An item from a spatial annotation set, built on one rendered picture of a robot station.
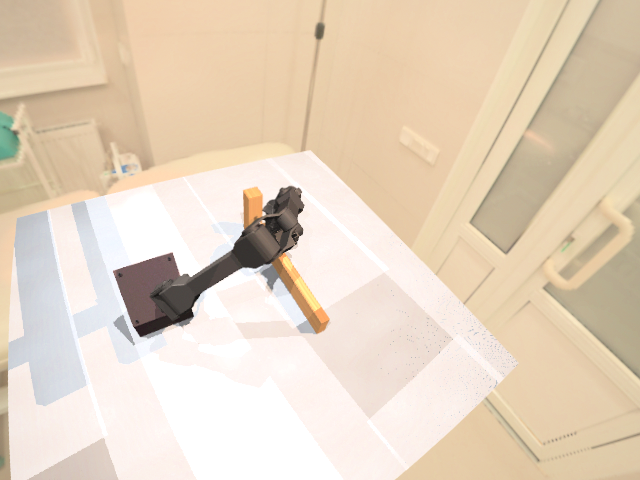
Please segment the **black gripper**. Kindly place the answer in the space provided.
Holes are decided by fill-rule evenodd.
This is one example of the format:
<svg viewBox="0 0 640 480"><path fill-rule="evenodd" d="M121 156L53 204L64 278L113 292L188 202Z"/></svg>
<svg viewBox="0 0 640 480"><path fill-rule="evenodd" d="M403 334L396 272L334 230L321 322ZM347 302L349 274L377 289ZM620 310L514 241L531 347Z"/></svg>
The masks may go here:
<svg viewBox="0 0 640 480"><path fill-rule="evenodd" d="M269 231L270 234L271 234L272 231L274 231L276 229L277 229L277 231L281 230L281 227L278 224L269 223L267 220L264 220L264 221L265 221L265 227ZM299 224L299 226L293 232L297 232L299 234L299 236L302 236L303 235L303 227Z"/></svg>

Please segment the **wooden post with slot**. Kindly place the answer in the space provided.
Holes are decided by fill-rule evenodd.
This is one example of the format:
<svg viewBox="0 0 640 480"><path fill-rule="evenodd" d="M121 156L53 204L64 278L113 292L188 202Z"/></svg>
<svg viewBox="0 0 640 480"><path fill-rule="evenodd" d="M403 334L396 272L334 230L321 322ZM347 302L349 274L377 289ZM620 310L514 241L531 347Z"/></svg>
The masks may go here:
<svg viewBox="0 0 640 480"><path fill-rule="evenodd" d="M243 190L244 229L262 216L263 194L255 187Z"/></svg>

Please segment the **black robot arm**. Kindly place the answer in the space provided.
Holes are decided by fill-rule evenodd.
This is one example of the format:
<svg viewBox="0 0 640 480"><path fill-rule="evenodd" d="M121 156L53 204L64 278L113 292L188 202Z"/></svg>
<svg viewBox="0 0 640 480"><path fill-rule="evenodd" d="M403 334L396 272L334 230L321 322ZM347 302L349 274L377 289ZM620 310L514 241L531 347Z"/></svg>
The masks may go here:
<svg viewBox="0 0 640 480"><path fill-rule="evenodd" d="M256 219L241 233L227 254L207 265L190 277L188 273L166 280L155 286L150 298L173 322L195 306L204 290L216 285L242 268L257 269L270 264L281 254L297 245L299 234L293 232L298 226L298 215L303 211L300 187L288 185L279 188L275 199L270 199L261 211L265 215ZM259 222L267 220L278 224L281 230L269 233ZM293 233L292 233L293 232Z"/></svg>

